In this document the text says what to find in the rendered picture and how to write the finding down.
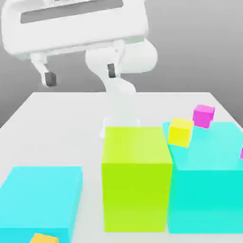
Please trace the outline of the large teal box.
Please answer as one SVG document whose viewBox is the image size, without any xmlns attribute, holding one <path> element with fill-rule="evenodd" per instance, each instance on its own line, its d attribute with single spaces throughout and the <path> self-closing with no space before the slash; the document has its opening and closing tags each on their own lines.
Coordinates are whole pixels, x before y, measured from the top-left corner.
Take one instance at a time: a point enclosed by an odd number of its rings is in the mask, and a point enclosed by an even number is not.
<svg viewBox="0 0 243 243">
<path fill-rule="evenodd" d="M 195 127 L 188 148 L 169 145 L 171 234 L 243 234 L 242 147 L 233 122 Z"/>
</svg>

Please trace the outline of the small yellow cube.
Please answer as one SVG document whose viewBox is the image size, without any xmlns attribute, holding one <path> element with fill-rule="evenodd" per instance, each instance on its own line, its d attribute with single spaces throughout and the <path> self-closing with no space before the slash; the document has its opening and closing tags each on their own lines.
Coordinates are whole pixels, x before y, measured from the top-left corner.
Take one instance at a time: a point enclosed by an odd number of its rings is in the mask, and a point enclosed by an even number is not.
<svg viewBox="0 0 243 243">
<path fill-rule="evenodd" d="M 168 144 L 188 148 L 193 133 L 194 121 L 174 118 L 169 125 Z"/>
</svg>

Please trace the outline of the small orange cube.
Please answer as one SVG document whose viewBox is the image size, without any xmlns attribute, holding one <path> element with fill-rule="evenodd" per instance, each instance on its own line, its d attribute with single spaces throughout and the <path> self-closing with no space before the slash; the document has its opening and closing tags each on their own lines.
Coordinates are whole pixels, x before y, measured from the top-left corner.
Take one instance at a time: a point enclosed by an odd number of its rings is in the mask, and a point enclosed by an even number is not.
<svg viewBox="0 0 243 243">
<path fill-rule="evenodd" d="M 59 243 L 59 239 L 54 236 L 35 233 L 29 243 Z"/>
</svg>

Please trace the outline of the large lime green box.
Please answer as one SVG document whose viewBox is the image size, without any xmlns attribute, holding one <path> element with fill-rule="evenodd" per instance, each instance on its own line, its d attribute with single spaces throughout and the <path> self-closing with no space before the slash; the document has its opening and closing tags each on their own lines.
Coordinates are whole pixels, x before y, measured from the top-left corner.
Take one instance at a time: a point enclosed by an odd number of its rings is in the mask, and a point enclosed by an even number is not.
<svg viewBox="0 0 243 243">
<path fill-rule="evenodd" d="M 172 158 L 161 127 L 106 127 L 102 154 L 105 232 L 163 232 Z"/>
</svg>

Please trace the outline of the large cyan box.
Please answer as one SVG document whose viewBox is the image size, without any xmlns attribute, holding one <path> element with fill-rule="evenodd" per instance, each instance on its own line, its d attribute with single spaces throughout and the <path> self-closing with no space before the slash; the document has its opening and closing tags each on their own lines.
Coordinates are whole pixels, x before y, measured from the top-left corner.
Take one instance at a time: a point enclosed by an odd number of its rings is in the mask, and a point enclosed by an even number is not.
<svg viewBox="0 0 243 243">
<path fill-rule="evenodd" d="M 71 243 L 83 187 L 81 166 L 15 166 L 0 187 L 0 243 L 35 233 Z"/>
</svg>

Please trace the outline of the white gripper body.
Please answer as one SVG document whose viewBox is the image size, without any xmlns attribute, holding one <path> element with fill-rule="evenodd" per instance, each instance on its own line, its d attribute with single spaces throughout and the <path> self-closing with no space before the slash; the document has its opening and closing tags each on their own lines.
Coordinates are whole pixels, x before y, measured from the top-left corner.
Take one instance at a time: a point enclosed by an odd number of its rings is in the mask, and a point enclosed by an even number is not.
<svg viewBox="0 0 243 243">
<path fill-rule="evenodd" d="M 20 59 L 140 42 L 148 33 L 145 0 L 5 0 L 1 33 L 4 49 Z"/>
</svg>

